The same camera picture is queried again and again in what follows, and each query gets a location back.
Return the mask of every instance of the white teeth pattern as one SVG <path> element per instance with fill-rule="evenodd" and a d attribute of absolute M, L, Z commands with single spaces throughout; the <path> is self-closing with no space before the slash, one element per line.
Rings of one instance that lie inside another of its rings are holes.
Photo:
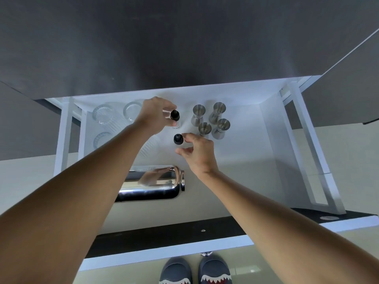
<path fill-rule="evenodd" d="M 208 275 L 203 275 L 201 277 L 201 281 L 206 280 L 206 281 L 210 281 L 211 283 L 221 282 L 221 280 L 225 280 L 225 279 L 231 280 L 232 277 L 228 274 L 222 274 L 220 277 L 211 277 Z"/>
<path fill-rule="evenodd" d="M 172 282 L 168 280 L 159 281 L 159 284 L 191 284 L 191 281 L 188 278 L 184 278 L 180 281 Z"/>

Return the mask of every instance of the forearm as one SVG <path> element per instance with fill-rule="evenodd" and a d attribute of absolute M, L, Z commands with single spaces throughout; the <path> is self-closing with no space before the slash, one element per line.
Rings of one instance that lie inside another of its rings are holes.
<path fill-rule="evenodd" d="M 378 260 L 306 217 L 222 173 L 200 179 L 285 283 L 378 283 Z"/>
<path fill-rule="evenodd" d="M 149 136 L 127 127 L 0 216 L 0 282 L 72 282 Z"/>

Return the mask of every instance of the metal jigger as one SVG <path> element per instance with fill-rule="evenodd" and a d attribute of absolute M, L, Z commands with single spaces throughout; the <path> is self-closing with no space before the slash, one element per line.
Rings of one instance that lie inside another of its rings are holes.
<path fill-rule="evenodd" d="M 217 124 L 218 120 L 221 118 L 221 115 L 226 111 L 226 105 L 223 103 L 215 103 L 213 105 L 213 112 L 209 116 L 209 122 L 211 124 Z"/>
<path fill-rule="evenodd" d="M 230 122 L 227 119 L 220 119 L 217 122 L 216 128 L 212 131 L 212 136 L 215 139 L 223 139 L 225 136 L 225 131 L 230 128 Z"/>
<path fill-rule="evenodd" d="M 192 109 L 193 116 L 191 123 L 193 126 L 199 126 L 203 123 L 203 115 L 205 114 L 205 107 L 203 105 L 195 105 Z"/>
<path fill-rule="evenodd" d="M 199 133 L 201 136 L 208 138 L 208 134 L 212 131 L 212 127 L 209 123 L 202 123 L 199 125 Z"/>

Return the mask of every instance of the shoe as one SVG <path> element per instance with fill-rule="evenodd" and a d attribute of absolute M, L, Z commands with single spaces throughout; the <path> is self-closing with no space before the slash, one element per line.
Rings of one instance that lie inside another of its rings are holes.
<path fill-rule="evenodd" d="M 224 259 L 214 254 L 205 256 L 199 265 L 199 284 L 232 284 Z"/>
<path fill-rule="evenodd" d="M 189 264 L 181 257 L 173 257 L 164 265 L 159 284 L 192 284 Z"/>

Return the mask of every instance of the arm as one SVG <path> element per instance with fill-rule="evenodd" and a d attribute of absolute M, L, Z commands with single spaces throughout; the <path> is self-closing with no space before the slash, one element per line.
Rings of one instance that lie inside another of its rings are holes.
<path fill-rule="evenodd" d="M 176 106 L 145 100 L 134 124 L 0 216 L 0 283 L 72 283 L 142 145 Z"/>
<path fill-rule="evenodd" d="M 378 259 L 219 172 L 211 140 L 183 137 L 194 146 L 176 153 L 222 201 L 284 283 L 379 283 Z"/>

